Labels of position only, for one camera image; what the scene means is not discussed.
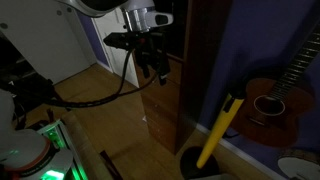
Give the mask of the white robot base green light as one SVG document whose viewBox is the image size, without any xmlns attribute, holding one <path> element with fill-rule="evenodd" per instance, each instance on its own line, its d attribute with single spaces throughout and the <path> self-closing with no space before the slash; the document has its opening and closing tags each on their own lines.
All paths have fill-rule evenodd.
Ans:
<svg viewBox="0 0 320 180">
<path fill-rule="evenodd" d="M 10 180 L 88 180 L 65 123 L 34 130 L 12 125 L 14 100 L 0 91 L 0 164 Z"/>
</svg>

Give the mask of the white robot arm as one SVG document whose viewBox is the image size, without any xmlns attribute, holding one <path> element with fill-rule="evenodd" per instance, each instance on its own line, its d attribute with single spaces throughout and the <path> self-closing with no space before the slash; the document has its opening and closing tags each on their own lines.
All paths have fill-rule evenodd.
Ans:
<svg viewBox="0 0 320 180">
<path fill-rule="evenodd" d="M 111 33 L 104 39 L 108 46 L 125 49 L 128 51 L 127 59 L 133 51 L 143 55 L 141 48 L 149 45 L 147 54 L 151 60 L 150 65 L 156 70 L 160 84 L 166 83 L 166 77 L 170 72 L 169 62 L 162 51 L 160 57 L 156 56 L 153 47 L 151 30 L 158 27 L 171 25 L 173 15 L 158 12 L 153 0 L 57 0 L 69 5 L 84 15 L 100 18 L 116 8 L 120 8 L 127 27 L 126 33 Z"/>
</svg>

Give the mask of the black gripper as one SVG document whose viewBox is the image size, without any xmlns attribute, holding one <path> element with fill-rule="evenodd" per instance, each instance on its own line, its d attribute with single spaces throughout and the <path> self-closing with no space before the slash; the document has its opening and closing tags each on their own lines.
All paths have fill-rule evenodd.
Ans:
<svg viewBox="0 0 320 180">
<path fill-rule="evenodd" d="M 159 50 L 157 41 L 164 43 L 163 33 L 142 34 L 135 49 L 135 58 L 146 79 L 150 77 L 148 66 L 154 69 L 158 68 L 159 83 L 163 86 L 166 84 L 167 75 L 170 73 L 170 65 L 166 51 Z"/>
</svg>

